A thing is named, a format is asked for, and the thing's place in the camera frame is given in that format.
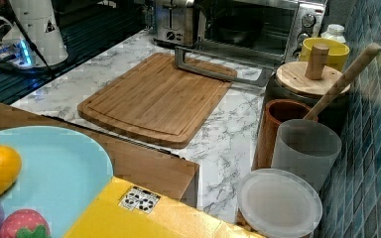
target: toaster oven glass window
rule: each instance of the toaster oven glass window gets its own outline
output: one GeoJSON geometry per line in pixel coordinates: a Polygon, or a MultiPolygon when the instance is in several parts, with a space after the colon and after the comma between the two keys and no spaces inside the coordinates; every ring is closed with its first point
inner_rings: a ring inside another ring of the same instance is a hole
{"type": "Polygon", "coordinates": [[[297,9],[246,2],[250,1],[216,1],[207,18],[205,38],[283,56],[297,9]]]}

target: tile backsplash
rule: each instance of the tile backsplash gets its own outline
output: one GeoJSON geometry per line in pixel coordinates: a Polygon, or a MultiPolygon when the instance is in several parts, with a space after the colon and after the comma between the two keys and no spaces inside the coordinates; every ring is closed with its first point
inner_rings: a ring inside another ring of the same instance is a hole
{"type": "MultiPolygon", "coordinates": [[[[381,46],[381,0],[355,0],[345,25],[345,66],[381,46]]],[[[320,197],[319,237],[381,237],[381,53],[351,85],[342,149],[320,197]]]]}

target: yellow package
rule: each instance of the yellow package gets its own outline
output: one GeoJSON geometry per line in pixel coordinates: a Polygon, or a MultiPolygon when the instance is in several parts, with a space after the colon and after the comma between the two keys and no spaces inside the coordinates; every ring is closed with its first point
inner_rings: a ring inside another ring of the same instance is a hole
{"type": "Polygon", "coordinates": [[[262,237],[129,181],[113,178],[65,238],[262,237]]]}

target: wooden knob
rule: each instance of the wooden knob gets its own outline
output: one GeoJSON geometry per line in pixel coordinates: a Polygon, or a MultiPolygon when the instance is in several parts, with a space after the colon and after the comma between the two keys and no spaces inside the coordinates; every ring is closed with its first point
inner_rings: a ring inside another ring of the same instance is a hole
{"type": "Polygon", "coordinates": [[[311,56],[309,57],[305,77],[311,80],[321,79],[328,53],[329,47],[325,44],[314,44],[312,46],[311,56]]]}

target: yellow mug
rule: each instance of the yellow mug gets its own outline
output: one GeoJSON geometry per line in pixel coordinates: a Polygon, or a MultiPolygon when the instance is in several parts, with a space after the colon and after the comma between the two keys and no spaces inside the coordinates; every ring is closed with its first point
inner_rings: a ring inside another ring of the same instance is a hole
{"type": "Polygon", "coordinates": [[[311,56],[312,46],[314,44],[325,44],[329,47],[326,65],[342,71],[345,61],[348,58],[349,47],[343,43],[324,39],[324,38],[307,38],[303,41],[302,51],[299,56],[299,61],[309,61],[311,56]]]}

